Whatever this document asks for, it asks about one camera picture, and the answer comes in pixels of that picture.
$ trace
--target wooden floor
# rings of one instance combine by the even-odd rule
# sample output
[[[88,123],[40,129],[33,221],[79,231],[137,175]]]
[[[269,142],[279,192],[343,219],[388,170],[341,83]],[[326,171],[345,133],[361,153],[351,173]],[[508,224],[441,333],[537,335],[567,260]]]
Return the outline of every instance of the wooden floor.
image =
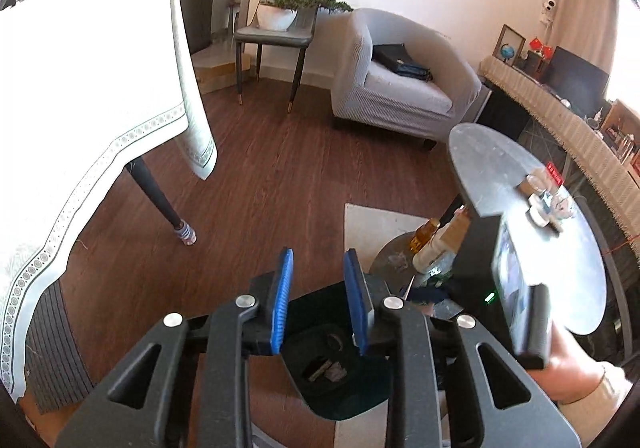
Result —
[[[185,247],[128,176],[108,192],[72,250],[62,287],[72,330],[99,381],[169,312],[206,314],[294,250],[291,297],[341,279],[344,204],[439,216],[456,189],[444,146],[354,123],[336,124],[329,92],[248,83],[204,96],[218,147],[201,181],[177,147],[145,155],[198,241]],[[252,419],[289,448],[330,448],[334,424],[296,396],[279,358],[251,362]]]

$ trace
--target gray chair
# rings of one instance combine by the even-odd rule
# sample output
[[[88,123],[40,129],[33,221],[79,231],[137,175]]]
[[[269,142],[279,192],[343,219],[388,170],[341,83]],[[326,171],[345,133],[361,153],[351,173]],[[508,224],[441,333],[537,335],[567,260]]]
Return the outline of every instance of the gray chair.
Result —
[[[373,46],[404,43],[428,67],[433,82],[404,78],[372,61]],[[481,110],[490,94],[449,41],[433,29],[377,9],[357,9],[347,21],[331,88],[338,118],[434,141]]]
[[[298,64],[296,65],[296,73],[291,86],[291,96],[289,98],[289,107],[287,113],[291,112],[293,100],[296,97],[296,91],[300,86],[302,78],[302,69],[305,65],[306,48],[309,47],[314,38],[316,30],[317,9],[300,9],[293,24],[286,31],[273,31],[269,29],[260,29],[258,27],[258,17],[254,14],[254,19],[246,27],[236,29],[234,39],[236,40],[236,83],[238,85],[238,100],[242,105],[242,45],[245,43],[258,44],[258,54],[256,57],[255,76],[256,81],[260,80],[260,62],[262,61],[262,46],[279,45],[284,47],[295,47],[300,49],[298,54]]]

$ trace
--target metal pivot bolt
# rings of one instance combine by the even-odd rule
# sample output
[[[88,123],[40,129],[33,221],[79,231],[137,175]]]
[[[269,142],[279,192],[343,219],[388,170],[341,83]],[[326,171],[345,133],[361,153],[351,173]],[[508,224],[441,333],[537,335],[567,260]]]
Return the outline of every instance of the metal pivot bolt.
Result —
[[[473,329],[476,326],[476,319],[468,314],[461,314],[456,318],[456,322],[463,329]]]
[[[250,294],[241,294],[236,298],[236,305],[242,308],[253,307],[255,305],[255,298]]]
[[[402,309],[404,302],[397,296],[387,296],[382,303],[387,309]]]
[[[182,315],[180,313],[169,313],[162,319],[162,323],[167,327],[177,327],[182,323]]]

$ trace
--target globe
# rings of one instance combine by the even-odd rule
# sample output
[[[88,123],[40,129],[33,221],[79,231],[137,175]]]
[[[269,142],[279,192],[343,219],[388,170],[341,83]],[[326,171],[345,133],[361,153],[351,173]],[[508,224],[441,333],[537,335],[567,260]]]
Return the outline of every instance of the globe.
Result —
[[[506,43],[500,47],[500,56],[504,58],[504,61],[507,61],[516,56],[516,51]]]

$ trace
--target person's hand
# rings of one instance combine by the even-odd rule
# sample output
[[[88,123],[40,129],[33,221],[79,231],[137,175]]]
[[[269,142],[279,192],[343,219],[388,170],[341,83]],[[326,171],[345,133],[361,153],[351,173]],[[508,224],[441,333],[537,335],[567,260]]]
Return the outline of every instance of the person's hand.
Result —
[[[555,322],[546,368],[528,372],[552,401],[562,404],[586,398],[604,377],[604,368],[582,350],[568,330]]]

